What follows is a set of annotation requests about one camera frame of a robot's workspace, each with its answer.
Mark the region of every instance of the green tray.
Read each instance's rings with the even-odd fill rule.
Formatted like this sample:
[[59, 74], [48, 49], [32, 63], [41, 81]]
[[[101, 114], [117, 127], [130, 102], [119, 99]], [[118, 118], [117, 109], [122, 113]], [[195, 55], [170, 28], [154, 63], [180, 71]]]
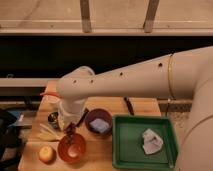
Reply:
[[[146, 155], [142, 133], [155, 131], [164, 141], [161, 151]], [[120, 169], [172, 171], [178, 154], [176, 136], [166, 117], [113, 117], [113, 166]]]

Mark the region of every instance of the purple bowl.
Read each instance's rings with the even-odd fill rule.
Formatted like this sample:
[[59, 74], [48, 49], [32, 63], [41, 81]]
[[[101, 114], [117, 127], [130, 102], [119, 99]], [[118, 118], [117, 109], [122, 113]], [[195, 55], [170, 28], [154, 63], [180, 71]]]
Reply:
[[101, 134], [100, 132], [94, 130], [90, 126], [90, 122], [92, 122], [92, 121], [94, 121], [95, 119], [98, 119], [98, 118], [104, 120], [105, 122], [107, 122], [109, 124], [109, 129], [102, 134], [107, 134], [107, 133], [111, 132], [111, 130], [112, 130], [112, 116], [108, 111], [106, 111], [105, 109], [101, 109], [101, 108], [93, 109], [87, 114], [87, 116], [85, 118], [86, 128], [93, 133]]

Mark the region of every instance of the food item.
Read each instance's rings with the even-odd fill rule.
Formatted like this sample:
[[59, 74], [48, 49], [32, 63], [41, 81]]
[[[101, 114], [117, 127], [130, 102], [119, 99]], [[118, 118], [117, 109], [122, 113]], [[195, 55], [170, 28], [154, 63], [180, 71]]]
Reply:
[[55, 157], [55, 150], [49, 146], [43, 146], [39, 151], [39, 160], [44, 163], [50, 163]]

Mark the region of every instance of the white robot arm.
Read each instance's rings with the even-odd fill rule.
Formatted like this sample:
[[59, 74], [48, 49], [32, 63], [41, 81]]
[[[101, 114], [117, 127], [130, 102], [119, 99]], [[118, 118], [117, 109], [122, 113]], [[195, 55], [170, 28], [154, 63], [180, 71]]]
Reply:
[[193, 98], [176, 171], [212, 171], [213, 47], [166, 55], [95, 75], [80, 67], [62, 77], [59, 113], [77, 122], [91, 96]]

